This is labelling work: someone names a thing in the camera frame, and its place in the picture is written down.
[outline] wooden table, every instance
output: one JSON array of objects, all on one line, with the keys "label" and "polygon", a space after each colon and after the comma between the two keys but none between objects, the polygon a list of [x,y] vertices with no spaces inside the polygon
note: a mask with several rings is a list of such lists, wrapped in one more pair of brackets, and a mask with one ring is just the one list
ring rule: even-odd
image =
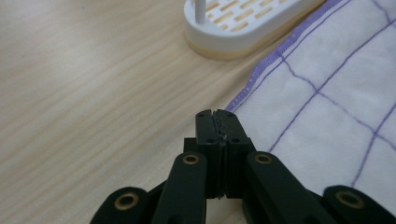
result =
[{"label": "wooden table", "polygon": [[[0,223],[89,223],[114,190],[152,189],[268,50],[191,51],[183,1],[0,3]],[[246,223],[210,200],[206,223]]]}]

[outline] dish towel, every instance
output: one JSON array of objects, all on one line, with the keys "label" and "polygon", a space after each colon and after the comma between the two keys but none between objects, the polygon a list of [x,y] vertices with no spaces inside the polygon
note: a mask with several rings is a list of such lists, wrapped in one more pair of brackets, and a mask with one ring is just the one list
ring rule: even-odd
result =
[{"label": "dish towel", "polygon": [[351,186],[396,215],[396,1],[328,0],[226,109],[307,189]]}]

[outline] cloth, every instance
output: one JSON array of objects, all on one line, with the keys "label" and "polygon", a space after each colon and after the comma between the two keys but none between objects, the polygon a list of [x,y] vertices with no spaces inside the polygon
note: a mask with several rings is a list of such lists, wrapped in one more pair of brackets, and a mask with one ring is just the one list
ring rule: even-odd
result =
[{"label": "cloth", "polygon": [[328,0],[230,102],[307,188],[346,185],[396,215],[396,1]]}]

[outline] black metal bracket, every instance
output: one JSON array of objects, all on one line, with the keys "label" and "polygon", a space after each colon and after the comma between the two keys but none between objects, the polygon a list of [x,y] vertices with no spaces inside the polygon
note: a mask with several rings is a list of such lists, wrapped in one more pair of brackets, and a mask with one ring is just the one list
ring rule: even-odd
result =
[{"label": "black metal bracket", "polygon": [[202,111],[196,136],[185,138],[168,179],[155,189],[119,189],[91,224],[205,223],[206,199],[238,198],[249,224],[381,223],[396,218],[356,189],[310,192],[274,155],[256,151],[235,114]]}]

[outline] purple cloth border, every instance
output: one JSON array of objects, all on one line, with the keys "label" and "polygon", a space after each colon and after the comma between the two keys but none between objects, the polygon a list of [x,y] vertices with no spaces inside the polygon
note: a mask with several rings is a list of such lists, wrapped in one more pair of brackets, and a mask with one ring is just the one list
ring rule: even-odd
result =
[{"label": "purple cloth border", "polygon": [[293,46],[296,41],[300,38],[301,34],[308,29],[312,23],[320,19],[327,11],[335,7],[342,0],[327,0],[317,11],[312,13],[304,22],[297,26],[291,35],[286,38],[272,53],[270,53],[265,58],[261,59],[259,63],[253,68],[249,81],[244,89],[242,89],[233,100],[226,106],[228,111],[236,111],[238,107],[246,101],[249,95],[254,91],[252,88],[257,82],[262,72],[272,63],[274,63],[278,58],[282,57],[283,52],[288,48]]}]

